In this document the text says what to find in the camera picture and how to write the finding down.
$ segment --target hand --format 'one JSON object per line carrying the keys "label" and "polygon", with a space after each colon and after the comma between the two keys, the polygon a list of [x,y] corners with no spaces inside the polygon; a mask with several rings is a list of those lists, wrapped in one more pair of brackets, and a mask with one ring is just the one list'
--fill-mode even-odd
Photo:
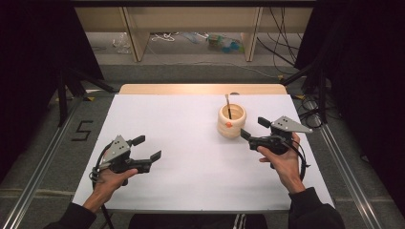
{"label": "hand", "polygon": [[[292,139],[292,145],[298,149],[300,137],[296,133],[292,133]],[[273,164],[282,184],[291,194],[306,190],[300,178],[298,155],[293,149],[289,148],[286,153],[279,156],[263,146],[257,147],[257,151],[265,156],[260,158],[260,162],[271,162]]]}
{"label": "hand", "polygon": [[95,213],[104,203],[110,200],[114,191],[118,189],[125,179],[132,177],[138,172],[137,169],[127,170],[122,174],[115,174],[110,169],[102,170],[98,183],[92,194],[84,202],[83,207]]}

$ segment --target wooden stick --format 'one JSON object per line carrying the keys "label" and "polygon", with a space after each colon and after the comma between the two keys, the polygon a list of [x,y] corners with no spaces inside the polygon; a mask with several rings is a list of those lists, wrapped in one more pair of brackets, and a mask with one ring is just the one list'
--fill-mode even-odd
{"label": "wooden stick", "polygon": [[230,112],[230,106],[229,106],[229,98],[228,98],[228,94],[225,95],[226,98],[226,106],[228,108],[228,114],[229,114],[229,119],[232,119],[232,114]]}

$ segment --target wrist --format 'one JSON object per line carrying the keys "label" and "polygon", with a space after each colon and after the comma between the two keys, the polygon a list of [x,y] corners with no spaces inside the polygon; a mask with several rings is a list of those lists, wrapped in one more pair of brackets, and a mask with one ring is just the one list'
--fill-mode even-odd
{"label": "wrist", "polygon": [[287,188],[288,192],[291,194],[301,193],[306,190],[306,187],[304,186],[303,182],[299,178],[289,180],[288,184],[286,185],[286,188]]}
{"label": "wrist", "polygon": [[86,201],[83,203],[83,207],[87,208],[93,213],[96,213],[98,209],[105,203],[106,201],[104,200],[103,197],[92,193]]}

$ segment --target cup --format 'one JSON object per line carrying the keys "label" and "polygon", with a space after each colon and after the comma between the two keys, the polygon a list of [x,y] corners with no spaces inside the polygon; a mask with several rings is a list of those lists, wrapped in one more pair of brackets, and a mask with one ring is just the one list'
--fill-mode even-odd
{"label": "cup", "polygon": [[219,110],[217,129],[223,136],[236,137],[241,135],[241,128],[245,126],[246,111],[238,104],[229,104],[229,110],[226,104]]}

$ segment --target black sleeve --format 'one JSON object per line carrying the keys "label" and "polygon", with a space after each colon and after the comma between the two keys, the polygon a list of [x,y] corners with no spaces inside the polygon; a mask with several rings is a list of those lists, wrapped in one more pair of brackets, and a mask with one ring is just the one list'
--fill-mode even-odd
{"label": "black sleeve", "polygon": [[48,224],[45,229],[87,229],[96,220],[96,215],[88,209],[70,203],[63,217],[57,221]]}
{"label": "black sleeve", "polygon": [[288,229],[345,228],[340,214],[329,204],[322,203],[313,187],[289,197]]}

